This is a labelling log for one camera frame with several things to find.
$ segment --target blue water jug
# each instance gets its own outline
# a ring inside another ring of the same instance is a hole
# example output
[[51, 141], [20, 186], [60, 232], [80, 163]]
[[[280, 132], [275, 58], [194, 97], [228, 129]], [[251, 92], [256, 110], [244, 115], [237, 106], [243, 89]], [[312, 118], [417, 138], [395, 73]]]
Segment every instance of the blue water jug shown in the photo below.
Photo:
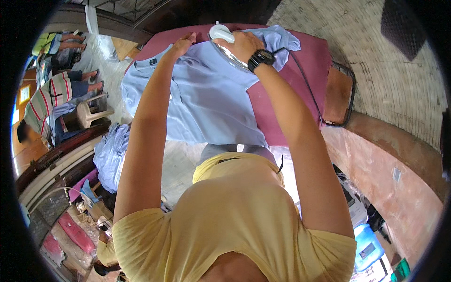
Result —
[[379, 260], [385, 251], [369, 224], [361, 224], [354, 228], [354, 236], [357, 241], [354, 271], [361, 272]]

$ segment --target white plastic stool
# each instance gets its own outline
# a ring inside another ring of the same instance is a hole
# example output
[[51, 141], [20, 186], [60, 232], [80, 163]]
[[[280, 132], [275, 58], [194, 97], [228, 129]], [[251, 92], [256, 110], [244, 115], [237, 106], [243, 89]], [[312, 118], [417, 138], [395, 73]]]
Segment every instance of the white plastic stool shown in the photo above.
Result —
[[100, 113], [91, 113], [91, 109], [89, 108], [89, 102], [96, 100], [98, 98], [102, 98], [106, 94], [101, 94], [92, 98], [87, 99], [86, 101], [81, 102], [77, 106], [77, 117], [80, 122], [80, 124], [83, 126], [83, 128], [89, 128], [91, 127], [91, 122], [93, 120], [101, 119], [102, 117], [106, 117], [109, 115], [114, 114], [114, 109], [110, 106], [108, 106], [108, 109], [106, 111], [101, 111]]

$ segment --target hand holding iron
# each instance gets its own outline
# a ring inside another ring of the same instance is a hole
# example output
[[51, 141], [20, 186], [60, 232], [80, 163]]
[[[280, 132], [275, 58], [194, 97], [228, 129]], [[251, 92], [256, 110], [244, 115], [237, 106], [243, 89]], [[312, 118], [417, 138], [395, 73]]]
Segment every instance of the hand holding iron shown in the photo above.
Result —
[[222, 38], [215, 38], [214, 43], [227, 48], [240, 61], [248, 62], [250, 57], [259, 49], [265, 49], [263, 42], [252, 32], [234, 31], [234, 43], [229, 43]]
[[188, 51], [193, 43], [196, 43], [196, 33], [187, 33], [175, 42], [170, 51], [176, 58], [179, 58], [180, 56], [185, 55], [186, 51]]

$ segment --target maroon ironing board cover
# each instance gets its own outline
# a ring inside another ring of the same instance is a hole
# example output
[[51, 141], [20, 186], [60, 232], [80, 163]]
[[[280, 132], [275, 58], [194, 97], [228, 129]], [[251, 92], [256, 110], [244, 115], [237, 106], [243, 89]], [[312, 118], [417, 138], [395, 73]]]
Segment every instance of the maroon ironing board cover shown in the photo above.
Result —
[[[212, 25], [213, 24], [196, 25], [157, 33], [149, 40], [149, 42], [147, 42], [141, 52], [136, 55], [135, 60], [146, 60], [157, 55], [164, 51], [169, 44], [174, 43], [177, 39], [189, 32], [197, 33], [197, 42], [207, 41], [207, 34]], [[267, 26], [259, 24], [225, 23], [224, 25], [231, 31], [250, 28], [267, 28]], [[301, 42], [301, 51], [292, 53], [296, 56], [304, 70], [322, 115], [324, 112], [324, 100], [326, 96], [327, 74], [332, 63], [327, 41], [301, 32], [291, 30], [290, 32]], [[279, 73], [293, 87], [297, 94], [301, 96], [319, 126], [318, 111], [308, 90], [307, 84], [291, 56]], [[265, 134], [268, 145], [287, 146], [285, 137], [277, 123], [276, 115], [272, 109], [269, 97], [262, 84], [260, 82], [255, 83], [248, 89], [248, 94], [258, 128]]]

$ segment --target clothes iron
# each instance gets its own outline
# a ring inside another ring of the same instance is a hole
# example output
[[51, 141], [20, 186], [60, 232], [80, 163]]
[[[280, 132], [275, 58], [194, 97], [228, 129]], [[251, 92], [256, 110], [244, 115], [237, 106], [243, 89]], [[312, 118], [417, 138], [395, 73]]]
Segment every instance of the clothes iron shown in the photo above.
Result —
[[219, 24], [218, 21], [216, 21], [216, 24], [214, 26], [212, 26], [212, 28], [210, 29], [210, 31], [208, 32], [208, 39], [210, 39], [210, 42], [213, 44], [213, 46], [215, 47], [215, 49], [223, 56], [223, 58], [228, 61], [232, 66], [247, 72], [247, 73], [252, 73], [249, 69], [248, 69], [248, 64], [240, 61], [237, 57], [235, 57], [235, 55], [233, 55], [227, 48], [220, 46], [216, 43], [213, 42], [213, 39], [215, 38], [222, 38], [224, 40], [226, 40], [229, 43], [234, 43], [235, 42], [235, 37], [233, 36], [233, 34], [230, 32], [230, 30], [223, 24]]

